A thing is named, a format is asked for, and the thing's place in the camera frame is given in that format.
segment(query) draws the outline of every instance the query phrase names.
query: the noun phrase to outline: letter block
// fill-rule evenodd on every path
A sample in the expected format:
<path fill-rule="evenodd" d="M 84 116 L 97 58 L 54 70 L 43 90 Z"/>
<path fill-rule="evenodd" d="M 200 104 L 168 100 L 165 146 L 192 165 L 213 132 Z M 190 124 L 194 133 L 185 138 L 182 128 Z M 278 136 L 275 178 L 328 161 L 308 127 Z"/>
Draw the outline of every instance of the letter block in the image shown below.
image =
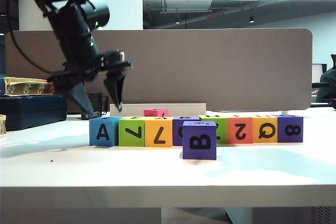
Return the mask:
<path fill-rule="evenodd" d="M 186 121 L 183 123 L 183 158 L 216 159 L 216 123 Z"/>
<path fill-rule="evenodd" d="M 122 116 L 107 116 L 89 120 L 90 145 L 118 145 L 118 121 Z"/>
<path fill-rule="evenodd" d="M 278 118 L 272 115 L 253 116 L 253 142 L 277 143 Z"/>
<path fill-rule="evenodd" d="M 168 116 L 168 109 L 146 109 L 143 110 L 144 116 Z"/>
<path fill-rule="evenodd" d="M 213 121 L 217 126 L 217 143 L 227 144 L 227 117 L 222 115 L 200 115 L 201 121 Z"/>
<path fill-rule="evenodd" d="M 182 146 L 182 126 L 185 121 L 199 121 L 200 118 L 198 116 L 175 116 L 173 118 L 173 145 L 174 146 Z"/>
<path fill-rule="evenodd" d="M 119 120 L 119 146 L 145 146 L 144 116 L 125 116 Z"/>
<path fill-rule="evenodd" d="M 146 147 L 172 147 L 173 146 L 173 117 L 147 116 L 145 120 Z"/>
<path fill-rule="evenodd" d="M 229 144 L 253 143 L 253 118 L 234 115 L 227 119 Z"/>
<path fill-rule="evenodd" d="M 275 115 L 278 118 L 278 142 L 303 142 L 303 117 L 297 115 Z"/>

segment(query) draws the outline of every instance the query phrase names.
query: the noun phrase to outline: black box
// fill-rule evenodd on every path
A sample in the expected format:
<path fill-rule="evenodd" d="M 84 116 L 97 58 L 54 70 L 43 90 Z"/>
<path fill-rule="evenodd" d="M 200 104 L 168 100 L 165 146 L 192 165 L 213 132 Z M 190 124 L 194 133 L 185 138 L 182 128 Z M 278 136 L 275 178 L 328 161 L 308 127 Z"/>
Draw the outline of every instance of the black box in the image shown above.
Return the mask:
<path fill-rule="evenodd" d="M 7 116 L 7 131 L 22 130 L 64 121 L 67 100 L 58 94 L 0 97 L 0 114 Z"/>

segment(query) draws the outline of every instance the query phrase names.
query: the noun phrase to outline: letter a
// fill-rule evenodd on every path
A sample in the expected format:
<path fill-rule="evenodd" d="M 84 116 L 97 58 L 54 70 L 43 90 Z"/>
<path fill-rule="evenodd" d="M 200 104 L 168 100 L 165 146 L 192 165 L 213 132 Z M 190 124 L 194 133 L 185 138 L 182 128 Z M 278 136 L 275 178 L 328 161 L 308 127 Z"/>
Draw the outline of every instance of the letter a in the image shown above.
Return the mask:
<path fill-rule="evenodd" d="M 109 133 L 107 132 L 106 126 L 103 123 L 100 125 L 99 131 L 98 131 L 98 134 L 97 134 L 97 140 L 99 140 L 99 138 L 101 138 L 101 137 L 105 137 L 106 140 L 110 140 Z"/>

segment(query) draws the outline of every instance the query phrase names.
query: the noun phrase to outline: gray partition panel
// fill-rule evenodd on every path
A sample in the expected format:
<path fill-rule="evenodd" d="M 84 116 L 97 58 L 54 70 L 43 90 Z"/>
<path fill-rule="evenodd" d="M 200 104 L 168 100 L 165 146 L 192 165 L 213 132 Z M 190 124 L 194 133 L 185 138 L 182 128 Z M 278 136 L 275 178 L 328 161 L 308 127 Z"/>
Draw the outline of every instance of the gray partition panel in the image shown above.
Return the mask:
<path fill-rule="evenodd" d="M 17 31 L 36 62 L 61 69 L 52 31 Z M 296 29 L 100 30 L 101 52 L 119 48 L 134 59 L 124 103 L 199 103 L 208 110 L 300 110 L 311 102 L 312 34 Z M 7 75 L 47 78 L 6 37 Z M 107 94 L 101 74 L 88 91 Z M 70 106 L 69 111 L 78 110 Z"/>

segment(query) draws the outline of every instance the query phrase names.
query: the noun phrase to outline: orange block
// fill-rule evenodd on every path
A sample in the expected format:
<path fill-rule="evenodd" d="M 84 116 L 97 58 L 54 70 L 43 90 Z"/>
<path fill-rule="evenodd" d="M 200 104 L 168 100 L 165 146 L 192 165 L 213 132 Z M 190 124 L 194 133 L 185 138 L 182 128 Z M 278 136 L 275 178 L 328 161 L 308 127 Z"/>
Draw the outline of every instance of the orange block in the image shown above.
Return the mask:
<path fill-rule="evenodd" d="M 172 116 L 145 118 L 146 147 L 173 146 L 173 118 Z"/>
<path fill-rule="evenodd" d="M 227 119 L 228 144 L 253 143 L 253 118 L 234 115 Z"/>
<path fill-rule="evenodd" d="M 253 142 L 277 143 L 278 118 L 272 115 L 253 116 Z"/>

